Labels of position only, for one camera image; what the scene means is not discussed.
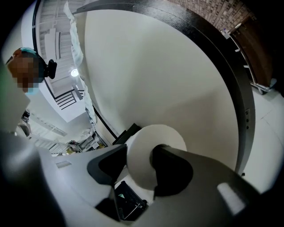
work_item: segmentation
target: floor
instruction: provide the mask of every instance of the floor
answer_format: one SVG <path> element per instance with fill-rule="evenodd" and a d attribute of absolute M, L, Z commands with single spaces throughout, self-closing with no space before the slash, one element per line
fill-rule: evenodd
<path fill-rule="evenodd" d="M 273 186 L 284 158 L 284 98 L 277 91 L 260 95 L 253 88 L 256 128 L 244 179 L 263 193 Z"/>

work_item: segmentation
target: black edge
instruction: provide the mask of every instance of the black edge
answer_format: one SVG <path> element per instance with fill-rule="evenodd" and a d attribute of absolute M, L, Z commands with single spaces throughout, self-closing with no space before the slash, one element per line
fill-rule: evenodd
<path fill-rule="evenodd" d="M 57 103 L 57 104 L 59 105 L 59 104 L 61 104 L 62 102 L 67 101 L 67 100 L 68 100 L 68 99 L 70 99 L 70 98 L 72 98 L 72 99 L 73 99 L 74 97 L 71 95 L 71 97 L 69 97 L 69 98 L 67 98 L 67 99 L 65 99 L 65 100 L 63 100 L 63 101 L 61 101 L 61 102 L 59 102 L 59 103 Z"/>
<path fill-rule="evenodd" d="M 112 145 L 116 144 L 125 144 L 125 142 L 133 135 L 135 135 L 141 127 L 136 124 L 133 124 L 127 131 L 124 131 L 118 138 L 113 142 Z"/>
<path fill-rule="evenodd" d="M 67 108 L 67 107 L 69 107 L 69 106 L 71 106 L 71 105 L 74 104 L 74 103 L 76 103 L 76 102 L 73 102 L 73 103 L 69 104 L 68 106 L 62 108 L 61 110 L 65 109 L 65 108 Z"/>
<path fill-rule="evenodd" d="M 64 92 L 63 94 L 57 96 L 55 99 L 58 99 L 58 98 L 60 98 L 60 97 L 62 97 L 62 96 L 64 96 L 64 95 L 66 95 L 66 94 L 68 94 L 69 92 L 72 92 L 72 91 L 74 91 L 74 89 Z"/>
<path fill-rule="evenodd" d="M 239 148 L 235 171 L 242 173 L 249 159 L 255 129 L 254 100 L 243 66 L 227 50 L 226 39 L 208 21 L 179 5 L 161 0 L 98 0 L 77 9 L 74 14 L 91 10 L 124 10 L 156 18 L 180 31 L 197 44 L 214 63 L 231 95 L 238 123 Z M 250 110 L 250 126 L 246 125 Z"/>
<path fill-rule="evenodd" d="M 39 5 L 40 5 L 40 0 L 37 0 L 36 4 L 35 4 L 34 14 L 32 16 L 32 41 L 33 41 L 33 44 L 34 44 L 34 50 L 36 52 L 38 52 L 37 51 L 37 43 L 36 43 L 36 15 L 37 15 L 37 12 L 38 12 L 38 9 L 39 9 Z"/>
<path fill-rule="evenodd" d="M 49 93 L 52 95 L 53 99 L 55 100 L 54 94 L 52 93 L 52 91 L 51 91 L 50 87 L 48 86 L 48 84 L 47 84 L 46 80 L 45 80 L 45 79 L 43 79 L 43 81 L 44 81 L 44 83 L 45 83 L 45 85 L 46 85 L 46 87 L 47 87 L 47 89 L 48 89 Z"/>
<path fill-rule="evenodd" d="M 63 105 L 61 105 L 61 106 L 59 106 L 59 107 L 62 107 L 62 106 L 64 106 L 64 105 L 66 105 L 67 103 L 71 102 L 71 101 L 73 101 L 73 100 L 70 100 L 70 101 L 64 103 Z"/>
<path fill-rule="evenodd" d="M 114 186 L 116 179 L 126 165 L 126 153 L 126 145 L 120 145 L 89 161 L 87 171 L 99 184 Z"/>
<path fill-rule="evenodd" d="M 70 94 L 68 94 L 68 95 L 66 95 L 66 96 L 64 96 L 63 98 L 60 98 L 60 99 L 58 99 L 58 100 L 55 100 L 56 102 L 59 102 L 60 100 L 62 100 L 62 99 L 64 99 L 64 98 L 66 98 L 66 97 L 68 97 L 68 96 L 70 96 L 70 95 L 72 95 L 72 93 L 70 93 Z"/>

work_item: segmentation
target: person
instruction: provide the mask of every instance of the person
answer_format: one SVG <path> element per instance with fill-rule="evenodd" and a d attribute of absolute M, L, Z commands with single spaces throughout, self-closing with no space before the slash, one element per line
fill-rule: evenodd
<path fill-rule="evenodd" d="M 29 48 L 17 49 L 6 63 L 12 77 L 17 80 L 24 93 L 33 93 L 44 78 L 54 79 L 57 63 L 50 60 L 48 65 L 39 54 Z"/>

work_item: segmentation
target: white wall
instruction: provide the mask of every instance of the white wall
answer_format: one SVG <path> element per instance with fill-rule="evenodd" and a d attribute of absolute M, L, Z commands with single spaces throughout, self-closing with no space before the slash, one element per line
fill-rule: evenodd
<path fill-rule="evenodd" d="M 84 100 L 80 100 L 79 102 L 74 103 L 73 105 L 61 110 L 60 107 L 55 102 L 54 98 L 50 94 L 49 90 L 45 83 L 39 84 L 39 92 L 45 97 L 47 103 L 53 110 L 65 121 L 70 122 L 74 118 L 78 117 L 79 115 L 86 113 L 85 111 L 85 102 Z"/>
<path fill-rule="evenodd" d="M 115 138 L 102 123 L 101 119 L 97 118 L 97 123 L 95 128 L 101 132 L 101 134 L 105 137 L 107 141 L 109 141 L 109 143 L 112 144 L 115 141 Z"/>
<path fill-rule="evenodd" d="M 56 29 L 49 29 L 49 33 L 44 35 L 45 54 L 47 59 L 53 59 L 56 61 L 55 51 L 55 33 Z"/>
<path fill-rule="evenodd" d="M 193 41 L 159 20 L 117 10 L 88 12 L 83 35 L 93 102 L 118 133 L 133 123 L 165 124 L 189 151 L 235 168 L 233 102 Z"/>

